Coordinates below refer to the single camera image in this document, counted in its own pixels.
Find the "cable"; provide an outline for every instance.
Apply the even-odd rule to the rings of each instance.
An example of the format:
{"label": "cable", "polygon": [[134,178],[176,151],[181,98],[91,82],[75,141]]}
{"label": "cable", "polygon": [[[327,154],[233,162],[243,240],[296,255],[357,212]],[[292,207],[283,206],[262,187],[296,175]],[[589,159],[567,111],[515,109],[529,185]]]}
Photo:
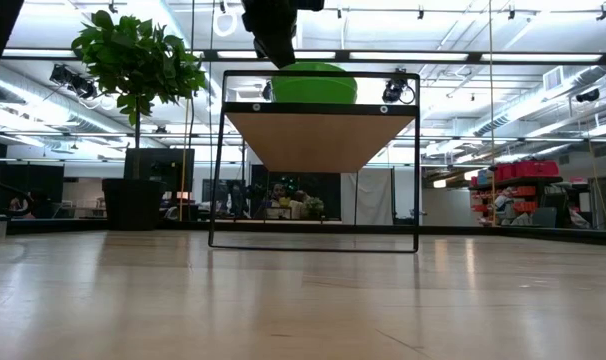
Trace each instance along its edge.
{"label": "cable", "polygon": [[[492,121],[490,123],[490,129],[492,131],[492,167],[496,164],[494,157],[494,35],[492,34],[492,0],[488,3],[489,11],[488,16],[490,18],[490,112]],[[496,176],[492,176],[492,205],[494,205],[494,197],[496,196]],[[492,206],[492,227],[496,226],[496,206]]]}
{"label": "cable", "polygon": [[589,139],[587,142],[587,146],[590,150],[590,157],[592,158],[592,170],[594,171],[594,183],[596,184],[596,192],[599,194],[599,198],[601,199],[601,208],[603,210],[603,214],[605,214],[605,221],[606,221],[605,201],[603,199],[603,192],[601,191],[601,185],[599,185],[599,174],[596,171],[596,157],[594,156],[594,150],[592,149],[592,139],[590,137],[589,127],[587,130],[587,137]]}

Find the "ceiling duct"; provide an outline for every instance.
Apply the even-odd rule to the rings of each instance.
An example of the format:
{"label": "ceiling duct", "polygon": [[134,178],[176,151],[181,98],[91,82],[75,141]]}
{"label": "ceiling duct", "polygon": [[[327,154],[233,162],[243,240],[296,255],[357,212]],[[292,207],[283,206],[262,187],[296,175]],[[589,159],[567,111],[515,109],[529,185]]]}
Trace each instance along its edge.
{"label": "ceiling duct", "polygon": [[[545,90],[546,84],[540,84],[523,95],[514,98],[495,111],[495,116],[488,114],[475,122],[475,125],[462,136],[483,136],[505,124],[511,123],[539,111],[552,103],[550,100],[561,95],[585,90],[599,79],[606,76],[606,66],[562,66],[555,75],[559,76],[557,86]],[[431,155],[447,153],[461,146],[465,141],[450,140],[440,143]]]}
{"label": "ceiling duct", "polygon": [[[35,81],[32,81],[27,77],[3,66],[0,66],[0,89],[3,89],[5,92],[13,93],[14,95],[12,95],[12,97],[18,96],[20,98],[24,98],[24,100],[27,100],[28,102],[29,99],[25,99],[25,97],[29,98],[30,96],[33,96],[42,101],[42,99],[49,96],[47,98],[49,103],[58,106],[62,112],[67,111],[70,119],[77,119],[77,121],[80,123],[79,129],[92,130],[92,132],[133,131],[133,129],[129,126],[122,125],[116,120],[101,115],[96,111],[87,109],[86,107],[80,105],[75,99],[71,99],[59,93],[52,93],[52,89],[40,85]],[[141,142],[146,147],[165,147],[163,144],[154,139],[143,138],[141,139]]]}

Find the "ceiling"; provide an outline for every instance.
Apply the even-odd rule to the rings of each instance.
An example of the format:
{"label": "ceiling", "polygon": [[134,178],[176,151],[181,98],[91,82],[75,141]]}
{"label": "ceiling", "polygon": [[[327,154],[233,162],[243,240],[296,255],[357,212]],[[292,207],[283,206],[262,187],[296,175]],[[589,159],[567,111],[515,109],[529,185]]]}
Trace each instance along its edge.
{"label": "ceiling", "polygon": [[[107,10],[109,0],[26,0],[16,23],[8,48],[69,49],[72,40],[82,29],[82,22],[97,10]],[[194,30],[191,30],[192,1],[189,0],[137,0],[116,1],[119,13],[115,17],[133,14],[140,18],[154,18],[160,24],[169,25],[175,32],[190,41],[194,38],[195,49],[252,50],[252,34],[243,28],[240,14],[243,9],[240,0],[226,1],[227,13],[219,10],[219,1],[195,1]],[[606,18],[597,21],[601,15],[603,1],[575,0],[495,0],[492,1],[492,41],[486,0],[326,0],[326,10],[319,13],[299,12],[298,34],[294,39],[301,50],[397,50],[397,51],[511,51],[511,52],[606,52]],[[425,9],[422,20],[417,19],[419,6]],[[509,19],[509,10],[514,6],[514,18]],[[227,36],[217,32],[230,29],[232,15],[236,14],[237,24]],[[213,18],[218,24],[212,27]],[[3,60],[1,66],[32,82],[57,91],[78,102],[72,92],[57,89],[49,76],[55,64],[65,64],[79,73],[84,66],[78,61],[48,60]],[[469,132],[492,108],[496,113],[510,101],[520,99],[532,89],[541,86],[543,75],[554,66],[541,65],[423,65],[389,63],[344,63],[337,64],[348,71],[393,72],[402,67],[408,72],[421,75],[422,110],[421,133],[431,136],[469,136]],[[221,84],[223,72],[230,69],[276,70],[266,62],[215,62],[205,64],[212,81]],[[380,96],[385,80],[372,82],[358,79],[359,102],[382,103]],[[234,78],[229,82],[228,99],[236,101],[262,101],[260,92],[265,79],[258,77]],[[601,105],[606,103],[606,84],[602,86]],[[126,117],[109,100],[84,102],[86,107],[97,114],[97,118],[113,121],[129,127]],[[496,129],[496,136],[528,136],[550,124],[567,119],[576,112],[587,111],[595,104],[579,104],[574,101],[572,110],[567,94],[546,101],[524,116],[514,119]],[[210,132],[210,125],[216,125],[219,118],[220,96],[209,99],[202,92],[195,101],[195,131]],[[143,119],[143,131],[152,132],[159,125],[165,125],[172,133],[185,132],[186,106],[158,104],[153,114]],[[575,123],[543,134],[574,131],[580,134]],[[234,132],[230,125],[226,132]],[[411,129],[404,130],[409,134]],[[210,139],[193,139],[195,144],[208,145]],[[237,145],[240,140],[230,139],[228,145]],[[155,139],[147,146],[172,146],[183,144],[183,139]],[[391,144],[389,156],[394,157],[396,149],[412,146],[409,141]],[[433,150],[434,140],[426,140],[424,147],[432,147],[434,157],[447,158],[447,153]],[[456,156],[476,152],[482,144],[460,144],[449,149]]]}

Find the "ceiling pipe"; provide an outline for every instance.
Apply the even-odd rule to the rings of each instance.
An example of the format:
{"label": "ceiling pipe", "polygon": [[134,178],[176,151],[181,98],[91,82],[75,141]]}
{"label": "ceiling pipe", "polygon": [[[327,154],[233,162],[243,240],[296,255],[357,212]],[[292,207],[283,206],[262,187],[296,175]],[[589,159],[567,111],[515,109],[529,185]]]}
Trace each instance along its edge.
{"label": "ceiling pipe", "polygon": [[[126,125],[118,123],[116,120],[110,119],[106,116],[99,114],[96,111],[87,109],[80,105],[76,99],[69,98],[60,93],[52,93],[52,89],[49,89],[41,84],[36,83],[27,77],[20,75],[4,66],[0,66],[0,87],[3,88],[2,84],[10,84],[11,86],[30,93],[39,99],[44,99],[47,96],[49,98],[47,102],[60,107],[63,111],[68,111],[70,118],[76,117],[84,124],[84,128],[87,128],[88,124],[91,124],[101,131],[105,132],[131,132],[132,128]],[[142,139],[147,147],[163,148],[165,145],[154,139]]]}
{"label": "ceiling pipe", "polygon": [[[584,68],[581,66],[563,66],[562,88],[546,91],[540,84],[523,95],[512,99],[499,108],[494,117],[492,114],[479,119],[475,126],[462,136],[483,136],[492,128],[497,129],[505,124],[521,119],[529,114],[539,111],[552,103],[549,100],[561,95],[576,91],[581,87],[587,87],[606,76],[606,66],[592,66]],[[436,146],[429,155],[448,153],[464,144],[462,140],[450,140]]]}

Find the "security camera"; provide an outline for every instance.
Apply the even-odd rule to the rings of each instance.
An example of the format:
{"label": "security camera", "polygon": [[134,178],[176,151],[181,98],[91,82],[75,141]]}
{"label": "security camera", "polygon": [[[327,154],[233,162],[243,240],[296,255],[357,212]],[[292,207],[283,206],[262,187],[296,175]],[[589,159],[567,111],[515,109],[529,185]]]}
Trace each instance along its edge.
{"label": "security camera", "polygon": [[583,94],[576,95],[576,101],[578,102],[593,102],[598,100],[601,97],[601,92],[599,89],[594,89],[592,91],[588,91]]}

